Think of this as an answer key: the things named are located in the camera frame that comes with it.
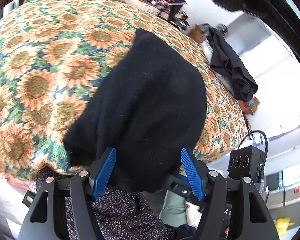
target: black cable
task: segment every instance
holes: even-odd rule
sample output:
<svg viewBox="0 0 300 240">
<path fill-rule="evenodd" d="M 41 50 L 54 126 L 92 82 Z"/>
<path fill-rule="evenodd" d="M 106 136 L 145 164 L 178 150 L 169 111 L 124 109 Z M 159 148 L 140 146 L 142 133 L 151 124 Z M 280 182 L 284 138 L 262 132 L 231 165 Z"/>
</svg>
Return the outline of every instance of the black cable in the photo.
<svg viewBox="0 0 300 240">
<path fill-rule="evenodd" d="M 265 149 L 265 157 L 263 158 L 263 162 L 262 162 L 262 167 L 261 167 L 261 171 L 260 171 L 260 179 L 263 179 L 263 174 L 264 174 L 264 168 L 265 168 L 265 164 L 266 164 L 266 160 L 267 160 L 267 156 L 268 156 L 268 139 L 266 134 L 261 131 L 261 130 L 254 130 L 254 131 L 250 131 L 247 133 L 247 135 L 241 140 L 241 142 L 239 143 L 238 149 L 240 148 L 241 144 L 243 143 L 243 141 L 251 134 L 253 133 L 261 133 L 265 139 L 265 144 L 266 144 L 266 149 Z"/>
</svg>

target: window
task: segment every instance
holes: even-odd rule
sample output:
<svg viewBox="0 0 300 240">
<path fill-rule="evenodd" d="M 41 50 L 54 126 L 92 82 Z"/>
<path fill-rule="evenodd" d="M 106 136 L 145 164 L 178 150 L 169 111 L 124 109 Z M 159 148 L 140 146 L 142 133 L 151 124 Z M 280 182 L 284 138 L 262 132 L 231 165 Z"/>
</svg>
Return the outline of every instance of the window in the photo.
<svg viewBox="0 0 300 240">
<path fill-rule="evenodd" d="M 284 169 L 282 179 L 285 186 L 300 182 L 300 163 Z"/>
<path fill-rule="evenodd" d="M 265 134 L 269 141 L 276 140 L 278 136 L 291 133 L 295 129 L 300 127 L 300 115 L 290 116 L 286 120 L 282 120 L 281 124 L 272 125 L 267 130 Z"/>
</svg>

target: bed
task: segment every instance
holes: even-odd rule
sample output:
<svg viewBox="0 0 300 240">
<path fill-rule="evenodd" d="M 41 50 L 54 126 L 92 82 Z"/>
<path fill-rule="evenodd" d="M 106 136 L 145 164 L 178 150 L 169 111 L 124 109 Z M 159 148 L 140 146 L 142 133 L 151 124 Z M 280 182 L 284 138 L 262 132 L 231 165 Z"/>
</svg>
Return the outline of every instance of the bed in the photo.
<svg viewBox="0 0 300 240">
<path fill-rule="evenodd" d="M 210 70 L 201 47 L 162 19 L 109 0 L 39 0 L 0 22 L 0 172 L 33 180 L 49 166 L 71 175 L 62 138 L 138 28 L 151 31 L 204 79 L 207 117 L 195 146 L 209 163 L 246 134 L 238 102 Z"/>
</svg>

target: speckled fabric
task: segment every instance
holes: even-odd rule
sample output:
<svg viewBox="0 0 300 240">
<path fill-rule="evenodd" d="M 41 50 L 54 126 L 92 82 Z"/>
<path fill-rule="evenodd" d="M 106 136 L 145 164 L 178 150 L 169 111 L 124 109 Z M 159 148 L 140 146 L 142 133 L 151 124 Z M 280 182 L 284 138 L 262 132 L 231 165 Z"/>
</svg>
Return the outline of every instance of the speckled fabric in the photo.
<svg viewBox="0 0 300 240">
<path fill-rule="evenodd" d="M 49 176 L 54 176 L 56 179 L 68 178 L 45 167 L 37 173 L 37 190 Z M 69 238 L 77 240 L 70 198 L 65 198 L 65 205 Z M 105 240 L 173 240 L 175 238 L 174 229 L 165 227 L 162 220 L 154 215 L 141 193 L 108 187 L 102 197 L 92 202 L 92 207 Z"/>
</svg>

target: metal screw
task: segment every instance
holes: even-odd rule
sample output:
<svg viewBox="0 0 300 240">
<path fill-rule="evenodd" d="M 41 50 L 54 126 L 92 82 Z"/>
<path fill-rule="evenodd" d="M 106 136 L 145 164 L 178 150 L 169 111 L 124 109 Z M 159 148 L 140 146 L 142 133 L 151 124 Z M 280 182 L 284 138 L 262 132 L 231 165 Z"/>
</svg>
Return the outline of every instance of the metal screw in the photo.
<svg viewBox="0 0 300 240">
<path fill-rule="evenodd" d="M 53 177 L 47 177 L 46 178 L 46 183 L 51 183 L 51 182 L 53 182 Z"/>
<path fill-rule="evenodd" d="M 87 171 L 80 171 L 79 172 L 79 176 L 80 177 L 85 177 L 85 176 L 87 176 L 88 175 L 88 172 Z"/>
<path fill-rule="evenodd" d="M 244 181 L 245 183 L 250 183 L 250 182 L 251 182 L 251 179 L 250 179 L 249 177 L 244 177 L 244 178 L 243 178 L 243 181 Z"/>
<path fill-rule="evenodd" d="M 216 177 L 216 176 L 218 176 L 218 172 L 217 171 L 209 171 L 209 175 L 211 177 Z"/>
</svg>

